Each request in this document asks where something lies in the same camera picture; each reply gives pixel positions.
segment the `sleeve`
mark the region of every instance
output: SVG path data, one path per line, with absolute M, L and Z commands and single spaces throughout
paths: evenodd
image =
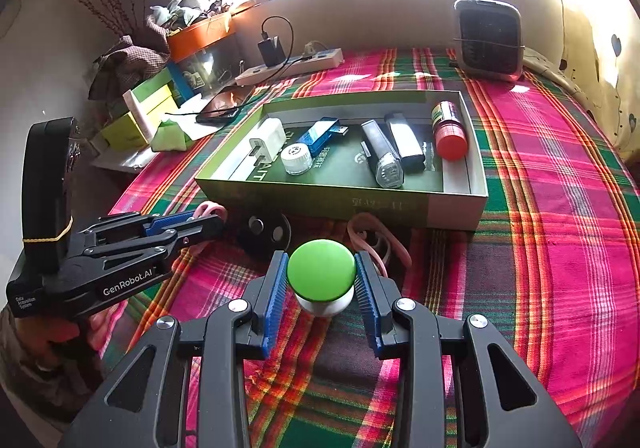
M 91 396 L 75 361 L 62 360 L 54 370 L 37 365 L 17 336 L 8 306 L 0 313 L 0 379 L 28 408 L 60 431 Z

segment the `striped tablecloth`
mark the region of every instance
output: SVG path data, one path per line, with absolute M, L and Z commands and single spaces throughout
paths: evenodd
M 532 73 L 516 86 L 472 80 L 449 60 L 425 49 L 347 54 L 334 70 L 279 82 L 261 102 L 394 89 L 463 93 L 489 187 L 482 221 L 474 234 L 394 230 L 414 266 L 392 265 L 390 274 L 404 296 L 436 314 L 488 316 L 584 446 L 593 446 L 640 374 L 638 191 L 602 133 L 555 85 Z M 193 208 L 204 200 L 194 176 L 228 133 L 183 154 L 161 154 L 114 211 Z M 292 218 L 292 228 L 296 244 L 324 237 L 349 245 L 344 222 Z M 206 316 L 265 269 L 232 239 L 192 247 L 170 280 L 111 316 L 104 363 L 113 367 L 158 317 Z M 199 360 L 193 368 L 188 428 L 196 424 Z M 353 304 L 332 320 L 313 320 L 288 294 L 271 358 L 245 363 L 252 446 L 388 446 L 398 368 L 373 357 Z M 453 407 L 447 421 L 455 446 Z

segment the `red cap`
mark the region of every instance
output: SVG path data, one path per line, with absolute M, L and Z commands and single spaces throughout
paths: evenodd
M 447 161 L 457 161 L 465 157 L 469 147 L 464 129 L 456 123 L 443 124 L 436 130 L 436 151 Z

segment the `hand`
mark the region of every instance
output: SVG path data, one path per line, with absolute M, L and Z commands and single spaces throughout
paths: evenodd
M 87 342 L 98 350 L 104 343 L 109 328 L 110 309 L 89 317 Z M 64 343 L 80 334 L 78 324 L 62 318 L 49 316 L 31 316 L 15 320 L 18 338 L 42 368 L 56 368 L 60 358 L 51 348 L 52 343 Z

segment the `green bottle cap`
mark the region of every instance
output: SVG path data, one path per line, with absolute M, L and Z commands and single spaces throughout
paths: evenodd
M 333 240 L 312 240 L 293 252 L 287 266 L 293 291 L 309 302 L 331 302 L 345 295 L 356 279 L 353 253 Z

